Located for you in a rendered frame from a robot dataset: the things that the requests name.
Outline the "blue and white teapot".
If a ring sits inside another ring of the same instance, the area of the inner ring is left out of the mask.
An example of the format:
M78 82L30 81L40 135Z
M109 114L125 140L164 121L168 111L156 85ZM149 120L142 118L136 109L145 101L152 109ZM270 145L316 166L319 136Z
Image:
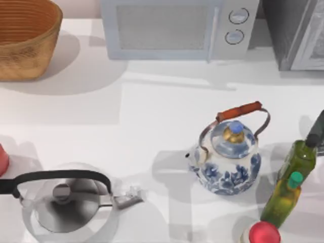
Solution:
M270 114L256 131L237 120L254 111L267 113L259 101L217 113L200 133L185 158L200 184L218 195L238 195L256 181L261 167L258 136L270 123Z

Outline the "pale microwave oven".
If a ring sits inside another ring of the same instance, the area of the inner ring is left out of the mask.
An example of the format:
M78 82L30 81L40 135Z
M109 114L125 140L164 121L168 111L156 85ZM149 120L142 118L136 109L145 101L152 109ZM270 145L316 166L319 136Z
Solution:
M260 0L100 0L108 57L114 60L238 60L246 54ZM233 24L229 14L249 18ZM237 45L227 32L241 30Z

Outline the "microwave knob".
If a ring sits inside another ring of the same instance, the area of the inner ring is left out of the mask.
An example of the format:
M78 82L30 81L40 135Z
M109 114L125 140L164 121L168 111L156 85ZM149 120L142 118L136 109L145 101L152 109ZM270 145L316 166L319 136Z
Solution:
M225 41L229 45L237 45L241 43L244 40L244 38L245 38L244 33L239 29L227 32L225 35Z
M229 14L229 21L233 24L243 24L249 18L249 12L245 8L233 10Z

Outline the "green bottle with black cap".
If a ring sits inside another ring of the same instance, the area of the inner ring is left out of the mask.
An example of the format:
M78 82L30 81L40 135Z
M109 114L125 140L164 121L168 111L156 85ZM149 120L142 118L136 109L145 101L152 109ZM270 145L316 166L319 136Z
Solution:
M319 141L320 137L317 134L308 135L306 140L296 140L277 173L276 182L288 179L293 172L300 172L303 175L303 183L315 168Z

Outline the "yellow bottle with green cap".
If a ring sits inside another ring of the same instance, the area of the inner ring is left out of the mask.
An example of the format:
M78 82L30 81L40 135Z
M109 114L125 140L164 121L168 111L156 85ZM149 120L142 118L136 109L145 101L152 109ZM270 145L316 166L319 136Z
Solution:
M287 179L278 180L261 213L260 220L280 228L297 204L303 179L300 172L292 172Z

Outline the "white bottle with red cap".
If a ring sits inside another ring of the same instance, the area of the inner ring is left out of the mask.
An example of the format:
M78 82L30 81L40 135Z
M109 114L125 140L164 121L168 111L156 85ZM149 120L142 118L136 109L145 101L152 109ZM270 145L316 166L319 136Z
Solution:
M265 221L251 224L241 234L238 243L282 243L278 229Z

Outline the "woven wooden basket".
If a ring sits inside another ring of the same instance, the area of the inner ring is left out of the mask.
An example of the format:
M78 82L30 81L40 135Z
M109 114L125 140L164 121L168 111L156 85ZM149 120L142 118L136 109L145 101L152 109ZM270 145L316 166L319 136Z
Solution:
M62 19L52 0L0 0L0 82L35 79L46 72Z

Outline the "pink cup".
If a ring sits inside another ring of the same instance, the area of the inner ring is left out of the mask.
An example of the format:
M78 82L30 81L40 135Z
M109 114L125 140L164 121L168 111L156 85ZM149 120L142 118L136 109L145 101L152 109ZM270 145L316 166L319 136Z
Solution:
M9 156L0 144L0 177L6 173L9 167Z

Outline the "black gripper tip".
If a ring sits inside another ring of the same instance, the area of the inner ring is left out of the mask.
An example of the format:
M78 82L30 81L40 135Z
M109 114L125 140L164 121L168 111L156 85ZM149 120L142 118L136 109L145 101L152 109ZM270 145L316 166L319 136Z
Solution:
M0 195L13 194L15 190L14 179L0 179Z

